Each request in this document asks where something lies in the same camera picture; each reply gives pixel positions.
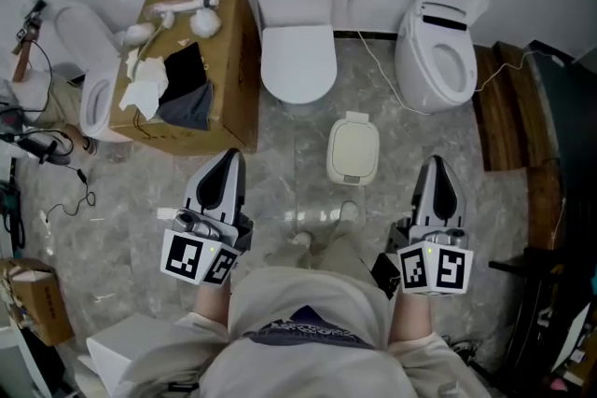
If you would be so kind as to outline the black chair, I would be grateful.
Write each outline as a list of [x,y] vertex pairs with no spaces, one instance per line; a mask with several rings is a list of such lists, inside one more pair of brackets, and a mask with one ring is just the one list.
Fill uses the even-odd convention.
[[591,302],[597,267],[597,196],[569,199],[563,215],[563,247],[528,247],[489,267],[510,274],[521,300],[507,350],[494,376],[515,398],[532,398],[556,364],[577,315]]

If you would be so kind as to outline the cream folded tissue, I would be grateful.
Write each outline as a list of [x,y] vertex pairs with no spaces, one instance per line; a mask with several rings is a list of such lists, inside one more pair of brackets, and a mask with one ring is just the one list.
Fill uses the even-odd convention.
[[138,61],[136,57],[129,56],[126,64],[127,76],[132,82],[151,82],[157,84],[162,89],[167,88],[168,77],[162,57],[147,58],[146,60]]

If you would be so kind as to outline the person's beige trousers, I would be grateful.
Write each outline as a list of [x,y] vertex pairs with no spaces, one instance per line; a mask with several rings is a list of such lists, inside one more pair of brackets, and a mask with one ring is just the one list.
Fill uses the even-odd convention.
[[290,241],[267,255],[265,263],[273,267],[328,271],[375,285],[368,266],[360,257],[356,226],[339,221],[332,231],[330,243],[319,255],[313,255],[311,247],[307,249]]

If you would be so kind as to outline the small cardboard box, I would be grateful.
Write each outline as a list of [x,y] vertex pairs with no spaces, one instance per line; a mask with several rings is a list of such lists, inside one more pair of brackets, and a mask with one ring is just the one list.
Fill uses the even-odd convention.
[[20,329],[28,329],[46,346],[75,336],[56,271],[38,259],[0,260],[0,300]]

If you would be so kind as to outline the large cardboard box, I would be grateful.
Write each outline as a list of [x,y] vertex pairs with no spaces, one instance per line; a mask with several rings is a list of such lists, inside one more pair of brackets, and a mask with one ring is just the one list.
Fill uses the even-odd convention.
[[[171,0],[145,0],[138,20],[145,21],[145,8],[161,1]],[[147,57],[166,59],[183,48],[179,40],[199,44],[207,80],[214,87],[209,130],[177,127],[158,117],[146,120],[135,106],[122,111],[118,105],[131,83],[127,52],[122,55],[111,103],[111,130],[174,156],[212,155],[230,147],[256,149],[261,50],[254,14],[249,0],[220,0],[217,15],[222,26],[209,39],[191,32],[189,14],[176,15],[172,29],[161,33],[146,52]]]

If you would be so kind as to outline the person's white shirt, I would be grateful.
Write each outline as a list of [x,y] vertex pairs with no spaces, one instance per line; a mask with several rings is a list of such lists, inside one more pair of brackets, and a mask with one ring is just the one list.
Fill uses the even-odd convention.
[[389,343],[395,303],[377,286],[268,267],[230,289],[229,330],[198,324],[125,370],[114,398],[491,398],[434,331]]

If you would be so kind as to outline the black waist-worn box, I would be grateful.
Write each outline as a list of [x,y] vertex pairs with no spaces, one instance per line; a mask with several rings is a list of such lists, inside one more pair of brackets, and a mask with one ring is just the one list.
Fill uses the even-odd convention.
[[398,257],[396,254],[381,253],[378,255],[370,271],[378,288],[386,294],[388,299],[394,297],[401,282],[397,262]]

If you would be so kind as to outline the white shower head set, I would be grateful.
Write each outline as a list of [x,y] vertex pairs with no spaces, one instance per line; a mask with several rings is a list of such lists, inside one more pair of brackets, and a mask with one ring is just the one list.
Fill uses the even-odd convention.
[[161,1],[145,8],[147,17],[159,16],[168,12],[184,13],[198,9],[217,9],[220,0],[171,0]]

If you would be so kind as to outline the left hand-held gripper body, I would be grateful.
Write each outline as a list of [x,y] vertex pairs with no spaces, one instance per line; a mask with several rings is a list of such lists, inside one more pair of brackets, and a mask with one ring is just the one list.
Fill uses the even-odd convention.
[[181,209],[164,231],[160,271],[194,285],[222,286],[251,248],[253,222],[244,214],[229,225]]

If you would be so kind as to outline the brown wooden platform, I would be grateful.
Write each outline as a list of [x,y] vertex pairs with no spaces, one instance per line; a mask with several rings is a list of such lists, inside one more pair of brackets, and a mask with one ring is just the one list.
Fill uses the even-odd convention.
[[548,137],[531,54],[503,42],[474,50],[478,84],[472,102],[484,170],[526,171],[529,246],[556,250],[562,246],[562,174]]

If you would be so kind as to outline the white toilet with closed lid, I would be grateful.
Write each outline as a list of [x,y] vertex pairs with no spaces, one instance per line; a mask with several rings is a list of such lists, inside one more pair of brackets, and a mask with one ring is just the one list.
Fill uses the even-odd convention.
[[334,86],[333,0],[257,0],[261,79],[291,114],[307,115]]

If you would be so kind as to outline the grey and black power tool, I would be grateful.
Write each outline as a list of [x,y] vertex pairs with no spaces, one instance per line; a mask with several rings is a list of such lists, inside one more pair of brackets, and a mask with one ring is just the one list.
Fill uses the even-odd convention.
[[21,134],[0,133],[0,140],[17,146],[38,159],[40,164],[68,166],[74,151],[71,138],[59,130],[32,130]]

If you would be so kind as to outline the person's right forearm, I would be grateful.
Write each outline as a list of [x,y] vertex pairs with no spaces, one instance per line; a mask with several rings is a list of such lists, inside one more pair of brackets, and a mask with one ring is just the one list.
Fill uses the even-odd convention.
[[433,332],[431,301],[425,295],[397,292],[389,343],[427,337]]

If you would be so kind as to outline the black cloth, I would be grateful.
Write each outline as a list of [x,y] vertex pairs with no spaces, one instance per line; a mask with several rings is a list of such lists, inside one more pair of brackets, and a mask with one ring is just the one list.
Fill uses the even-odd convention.
[[171,54],[164,66],[168,86],[160,97],[159,105],[183,97],[207,83],[199,44],[193,42]]

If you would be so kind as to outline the white box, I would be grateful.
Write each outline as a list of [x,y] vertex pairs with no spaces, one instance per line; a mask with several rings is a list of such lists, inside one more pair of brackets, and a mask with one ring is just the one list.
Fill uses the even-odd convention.
[[172,323],[134,314],[87,338],[94,369],[110,397],[127,367],[149,351],[185,338]]

